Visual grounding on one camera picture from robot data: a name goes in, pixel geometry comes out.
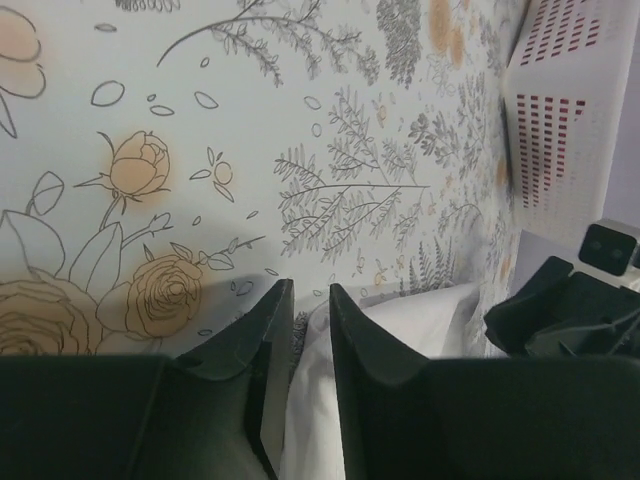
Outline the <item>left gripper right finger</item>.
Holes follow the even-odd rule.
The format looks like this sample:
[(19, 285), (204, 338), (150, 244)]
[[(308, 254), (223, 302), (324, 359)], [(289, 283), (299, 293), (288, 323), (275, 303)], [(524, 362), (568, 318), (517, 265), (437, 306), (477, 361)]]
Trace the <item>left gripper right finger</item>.
[(426, 370), (437, 408), (506, 436), (513, 479), (635, 479), (639, 364), (620, 357), (453, 359)]

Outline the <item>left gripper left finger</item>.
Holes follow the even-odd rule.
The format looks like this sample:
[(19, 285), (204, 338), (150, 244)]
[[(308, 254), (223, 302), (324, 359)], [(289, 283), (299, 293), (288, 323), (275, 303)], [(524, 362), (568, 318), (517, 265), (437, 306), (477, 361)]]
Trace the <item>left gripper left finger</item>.
[(274, 479), (290, 381), (294, 283), (176, 358), (1, 361), (5, 479)]

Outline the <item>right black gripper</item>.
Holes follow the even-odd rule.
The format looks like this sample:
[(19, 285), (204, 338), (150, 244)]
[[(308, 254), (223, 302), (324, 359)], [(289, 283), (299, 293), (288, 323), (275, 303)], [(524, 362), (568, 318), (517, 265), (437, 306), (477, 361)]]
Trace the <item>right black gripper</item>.
[(555, 256), (484, 316), (487, 339), (509, 356), (639, 356), (639, 293)]

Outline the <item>white t shirt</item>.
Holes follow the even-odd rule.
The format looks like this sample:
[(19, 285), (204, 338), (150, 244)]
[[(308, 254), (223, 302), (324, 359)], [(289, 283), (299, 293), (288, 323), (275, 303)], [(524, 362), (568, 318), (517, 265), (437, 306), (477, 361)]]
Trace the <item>white t shirt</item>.
[(463, 352), (465, 283), (360, 307), (339, 286), (310, 316), (289, 391), (284, 479), (513, 479), (503, 432), (447, 423), (426, 370)]

